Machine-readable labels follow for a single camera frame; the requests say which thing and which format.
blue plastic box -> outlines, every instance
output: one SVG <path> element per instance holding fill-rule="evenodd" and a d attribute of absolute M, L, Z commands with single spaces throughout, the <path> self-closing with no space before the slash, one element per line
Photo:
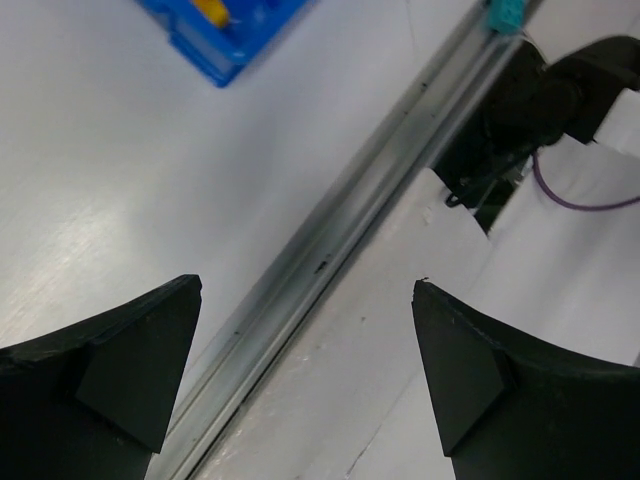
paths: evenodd
<path fill-rule="evenodd" d="M 190 0 L 140 0 L 171 44 L 218 87 L 226 87 L 309 0 L 224 0 L 231 23 L 219 29 Z"/>

black cable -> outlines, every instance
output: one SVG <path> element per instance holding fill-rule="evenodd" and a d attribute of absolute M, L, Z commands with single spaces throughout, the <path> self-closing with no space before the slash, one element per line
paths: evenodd
<path fill-rule="evenodd" d="M 456 195 L 455 193 L 451 193 L 447 197 L 447 200 L 445 201 L 445 204 L 449 208 L 453 208 L 453 207 L 457 207 L 458 205 L 461 205 L 465 201 L 465 199 L 469 198 L 469 196 L 472 193 L 475 193 L 480 188 L 489 187 L 494 181 L 498 180 L 500 177 L 502 177 L 509 170 L 511 170 L 512 168 L 517 166 L 519 163 L 522 163 L 524 158 L 522 156 L 520 156 L 520 155 L 514 156 L 514 158 L 510 159 L 501 168 L 499 168 L 497 170 L 494 170 L 493 172 L 491 172 L 491 173 L 489 173 L 489 174 L 487 174 L 487 175 L 485 175 L 483 177 L 480 177 L 479 179 L 477 179 L 477 180 L 471 182 L 470 184 L 466 185 L 464 187 L 463 192 L 460 193 L 460 195 Z"/>

yellow object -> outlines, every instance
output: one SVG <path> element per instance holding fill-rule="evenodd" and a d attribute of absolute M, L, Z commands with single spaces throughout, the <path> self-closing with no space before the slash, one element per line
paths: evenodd
<path fill-rule="evenodd" d="M 193 4 L 218 28 L 229 25 L 231 15 L 222 0 L 193 0 Z"/>

teal object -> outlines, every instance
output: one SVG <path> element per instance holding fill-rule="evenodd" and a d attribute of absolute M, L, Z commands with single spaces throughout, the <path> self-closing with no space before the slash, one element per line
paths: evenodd
<path fill-rule="evenodd" d="M 526 0 L 493 0 L 489 7 L 489 28 L 511 34 L 522 29 Z"/>

white surface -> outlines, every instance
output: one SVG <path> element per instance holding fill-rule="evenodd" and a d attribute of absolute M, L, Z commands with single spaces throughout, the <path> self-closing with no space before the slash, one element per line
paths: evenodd
<path fill-rule="evenodd" d="M 472 1 L 312 3 L 226 90 L 133 0 L 2 3 L 0 347 L 198 273 L 193 385 Z"/>
<path fill-rule="evenodd" d="M 542 172 L 583 205 L 640 194 L 640 162 L 570 138 L 545 149 Z M 530 175 L 491 234 L 471 294 L 479 310 L 543 340 L 632 365 L 640 352 L 640 207 L 583 213 L 544 197 Z"/>
<path fill-rule="evenodd" d="M 638 0 L 545 0 L 527 33 L 548 62 L 612 35 L 640 38 Z"/>
<path fill-rule="evenodd" d="M 640 92 L 623 90 L 593 138 L 598 145 L 640 159 Z"/>
<path fill-rule="evenodd" d="M 411 313 L 429 277 L 455 295 L 489 242 L 423 171 L 198 480 L 453 478 Z"/>

